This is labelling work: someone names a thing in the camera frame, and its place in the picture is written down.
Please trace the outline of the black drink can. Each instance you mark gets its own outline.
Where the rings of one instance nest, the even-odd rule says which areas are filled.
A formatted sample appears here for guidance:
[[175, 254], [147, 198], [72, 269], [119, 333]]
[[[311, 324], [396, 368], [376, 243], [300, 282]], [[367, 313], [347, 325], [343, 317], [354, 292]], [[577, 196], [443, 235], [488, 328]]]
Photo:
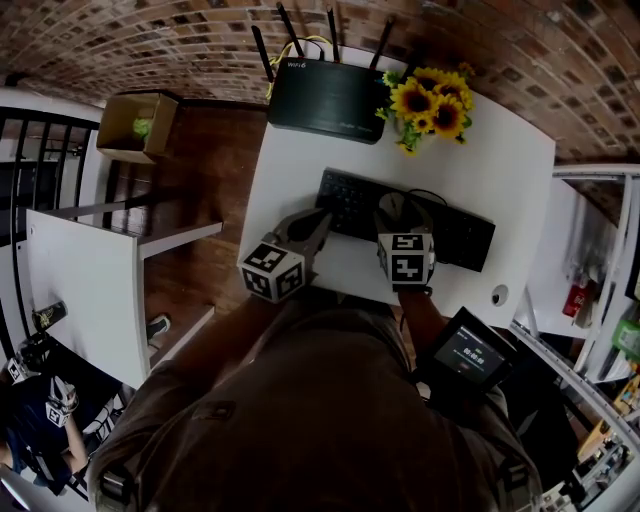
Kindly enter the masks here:
[[32, 321], [38, 332], [47, 331], [66, 316], [67, 308], [63, 301], [57, 301], [45, 308], [32, 311]]

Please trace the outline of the white side desk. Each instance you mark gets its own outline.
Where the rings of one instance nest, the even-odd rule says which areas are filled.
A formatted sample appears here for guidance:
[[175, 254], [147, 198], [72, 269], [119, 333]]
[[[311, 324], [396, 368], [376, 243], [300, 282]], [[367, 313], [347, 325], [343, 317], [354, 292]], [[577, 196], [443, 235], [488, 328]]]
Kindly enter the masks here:
[[221, 232], [220, 220], [148, 237], [84, 223], [129, 210], [134, 200], [26, 212], [26, 254], [36, 308], [64, 303], [50, 329], [60, 343], [130, 387], [151, 371], [144, 317], [146, 259]]

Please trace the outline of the black router with antennas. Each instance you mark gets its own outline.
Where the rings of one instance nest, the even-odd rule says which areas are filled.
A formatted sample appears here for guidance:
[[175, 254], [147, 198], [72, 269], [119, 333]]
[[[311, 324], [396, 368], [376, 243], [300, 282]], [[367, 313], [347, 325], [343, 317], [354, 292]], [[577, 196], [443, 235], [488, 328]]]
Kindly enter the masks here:
[[278, 57], [269, 59], [261, 30], [255, 25], [251, 27], [268, 81], [268, 122], [276, 128], [369, 145], [377, 143], [383, 134], [384, 120], [375, 112], [388, 98], [383, 73], [377, 65], [395, 18], [387, 18], [371, 62], [360, 67], [341, 61], [332, 8], [327, 10], [332, 58], [326, 60], [323, 48], [316, 59], [305, 55], [285, 7], [281, 3], [276, 7], [295, 50], [293, 57], [283, 50]]

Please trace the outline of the black wrist screen device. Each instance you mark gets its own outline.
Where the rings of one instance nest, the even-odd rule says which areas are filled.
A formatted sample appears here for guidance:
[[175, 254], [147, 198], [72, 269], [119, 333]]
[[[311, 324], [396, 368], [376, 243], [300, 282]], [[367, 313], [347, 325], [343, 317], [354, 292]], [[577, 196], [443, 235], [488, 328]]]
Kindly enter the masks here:
[[426, 384], [486, 392], [509, 375], [517, 359], [511, 343], [462, 307], [434, 344], [417, 357], [415, 372]]

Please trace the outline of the person's left forearm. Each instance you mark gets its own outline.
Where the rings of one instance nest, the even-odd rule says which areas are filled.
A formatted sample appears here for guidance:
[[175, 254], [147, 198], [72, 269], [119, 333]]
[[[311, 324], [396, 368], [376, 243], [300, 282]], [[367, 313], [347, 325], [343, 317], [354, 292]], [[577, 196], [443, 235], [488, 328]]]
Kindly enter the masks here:
[[188, 341], [172, 359], [173, 368], [196, 387], [212, 387], [224, 370], [249, 354], [283, 307], [251, 296]]

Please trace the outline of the black metal railing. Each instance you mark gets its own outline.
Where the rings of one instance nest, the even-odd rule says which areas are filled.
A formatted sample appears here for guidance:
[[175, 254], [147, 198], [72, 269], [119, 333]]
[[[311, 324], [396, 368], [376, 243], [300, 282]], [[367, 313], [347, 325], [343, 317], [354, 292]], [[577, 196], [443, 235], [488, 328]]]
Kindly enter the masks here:
[[26, 211], [80, 202], [91, 136], [99, 124], [0, 107], [0, 248], [26, 239]]

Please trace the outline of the person's grey shirt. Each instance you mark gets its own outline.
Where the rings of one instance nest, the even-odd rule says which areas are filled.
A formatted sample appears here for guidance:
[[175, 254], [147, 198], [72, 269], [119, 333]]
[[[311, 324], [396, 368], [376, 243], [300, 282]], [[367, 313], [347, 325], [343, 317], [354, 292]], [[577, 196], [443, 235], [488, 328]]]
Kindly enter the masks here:
[[[96, 512], [541, 508], [539, 473], [501, 390], [424, 383], [386, 307], [286, 301], [208, 389], [182, 380], [173, 358], [151, 372], [94, 455]], [[520, 506], [501, 483], [505, 459], [529, 470]], [[99, 489], [102, 471], [117, 466], [134, 479], [128, 506]]]

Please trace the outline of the yellow sunflower bouquet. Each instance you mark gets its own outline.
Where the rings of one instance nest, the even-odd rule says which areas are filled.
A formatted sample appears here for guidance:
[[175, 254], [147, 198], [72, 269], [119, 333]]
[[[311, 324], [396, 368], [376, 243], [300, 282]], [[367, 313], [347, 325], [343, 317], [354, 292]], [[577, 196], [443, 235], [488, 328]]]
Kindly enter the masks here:
[[437, 137], [464, 145], [465, 132], [473, 124], [470, 81], [474, 76], [474, 68], [466, 62], [455, 71], [433, 67], [386, 71], [382, 83], [389, 90], [388, 98], [375, 115], [394, 121], [399, 133], [396, 145], [411, 156]]

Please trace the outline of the green packet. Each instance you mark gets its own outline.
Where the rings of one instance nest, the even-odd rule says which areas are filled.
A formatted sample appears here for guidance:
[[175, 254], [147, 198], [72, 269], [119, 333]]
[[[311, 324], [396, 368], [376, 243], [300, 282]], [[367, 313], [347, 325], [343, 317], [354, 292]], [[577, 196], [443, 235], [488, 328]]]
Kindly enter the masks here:
[[621, 319], [615, 328], [612, 343], [630, 361], [640, 363], [640, 324]]

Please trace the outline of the person's right forearm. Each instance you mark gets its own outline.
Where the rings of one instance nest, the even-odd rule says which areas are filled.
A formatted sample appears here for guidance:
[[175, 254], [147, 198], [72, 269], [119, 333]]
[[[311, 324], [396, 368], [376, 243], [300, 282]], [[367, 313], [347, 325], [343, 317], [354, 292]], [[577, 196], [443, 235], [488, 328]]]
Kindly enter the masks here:
[[448, 319], [443, 317], [430, 296], [415, 289], [401, 289], [398, 292], [400, 306], [418, 357], [432, 351]]

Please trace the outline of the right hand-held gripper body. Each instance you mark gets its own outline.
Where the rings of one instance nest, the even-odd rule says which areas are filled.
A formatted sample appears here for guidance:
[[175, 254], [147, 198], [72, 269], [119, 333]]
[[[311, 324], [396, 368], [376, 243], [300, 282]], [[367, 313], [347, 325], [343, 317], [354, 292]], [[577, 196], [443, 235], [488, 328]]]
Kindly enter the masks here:
[[399, 228], [378, 233], [378, 258], [394, 292], [407, 288], [430, 291], [436, 266], [432, 234]]

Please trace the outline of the black keyboard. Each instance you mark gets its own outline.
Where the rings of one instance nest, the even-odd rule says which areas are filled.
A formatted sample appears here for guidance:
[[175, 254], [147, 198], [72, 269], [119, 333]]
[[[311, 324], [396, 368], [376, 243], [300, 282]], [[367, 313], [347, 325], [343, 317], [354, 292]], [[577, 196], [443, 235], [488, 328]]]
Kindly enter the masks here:
[[[316, 206], [333, 214], [331, 230], [366, 241], [377, 239], [373, 214], [380, 199], [394, 189], [336, 169], [324, 170]], [[411, 189], [409, 197], [423, 207], [433, 221], [437, 260], [475, 272], [483, 270], [495, 225], [457, 209], [439, 195]]]

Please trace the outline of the cardboard box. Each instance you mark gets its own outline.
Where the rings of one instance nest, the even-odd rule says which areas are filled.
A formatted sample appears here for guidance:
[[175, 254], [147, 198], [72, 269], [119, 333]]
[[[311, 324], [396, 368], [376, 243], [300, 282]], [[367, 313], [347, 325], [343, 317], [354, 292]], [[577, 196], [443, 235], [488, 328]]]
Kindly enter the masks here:
[[[154, 164], [166, 152], [178, 106], [176, 100], [162, 93], [113, 96], [103, 111], [96, 148], [114, 160]], [[132, 123], [138, 117], [153, 120], [146, 143], [132, 133]]]

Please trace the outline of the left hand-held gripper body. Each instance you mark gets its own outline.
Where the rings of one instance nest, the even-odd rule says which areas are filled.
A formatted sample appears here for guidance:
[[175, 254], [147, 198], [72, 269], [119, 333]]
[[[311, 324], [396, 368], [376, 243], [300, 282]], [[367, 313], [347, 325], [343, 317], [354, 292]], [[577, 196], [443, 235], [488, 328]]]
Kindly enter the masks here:
[[238, 264], [245, 288], [270, 303], [280, 303], [316, 278], [315, 257], [305, 258], [294, 251], [294, 242], [283, 243], [277, 229], [268, 232]]

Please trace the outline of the white metal shelving rack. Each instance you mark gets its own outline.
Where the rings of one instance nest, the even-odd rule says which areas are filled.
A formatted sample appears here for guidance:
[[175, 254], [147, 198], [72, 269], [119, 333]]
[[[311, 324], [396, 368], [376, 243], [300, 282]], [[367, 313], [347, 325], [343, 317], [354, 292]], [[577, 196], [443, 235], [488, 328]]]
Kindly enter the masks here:
[[[623, 188], [620, 219], [612, 223], [571, 187], [592, 179]], [[633, 459], [587, 512], [626, 512], [640, 500], [640, 432], [597, 390], [618, 320], [631, 306], [626, 282], [640, 229], [640, 166], [586, 165], [555, 169], [540, 241], [523, 297], [509, 329], [578, 393], [612, 428]], [[562, 308], [580, 272], [601, 293], [586, 327]]]

